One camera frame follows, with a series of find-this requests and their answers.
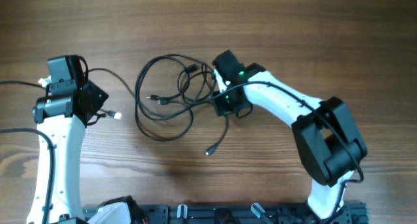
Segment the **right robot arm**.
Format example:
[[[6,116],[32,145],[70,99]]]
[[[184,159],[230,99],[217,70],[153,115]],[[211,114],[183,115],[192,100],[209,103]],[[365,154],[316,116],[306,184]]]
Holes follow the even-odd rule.
[[[227,50],[213,60],[217,115],[239,114],[258,105],[288,125],[303,167],[312,178],[307,207],[321,223],[353,221],[343,197],[347,184],[364,180],[360,162],[367,147],[347,105],[333,96],[322,100],[276,79],[263,66],[244,66]]]

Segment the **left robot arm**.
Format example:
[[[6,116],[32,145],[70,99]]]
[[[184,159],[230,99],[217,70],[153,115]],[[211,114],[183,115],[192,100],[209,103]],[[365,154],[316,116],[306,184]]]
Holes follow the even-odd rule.
[[[48,59],[49,78],[40,80],[46,93],[33,108],[40,154],[35,196],[28,223],[56,223],[84,217],[79,191],[80,156],[88,126],[121,113],[104,110],[108,94],[89,80],[79,55]]]

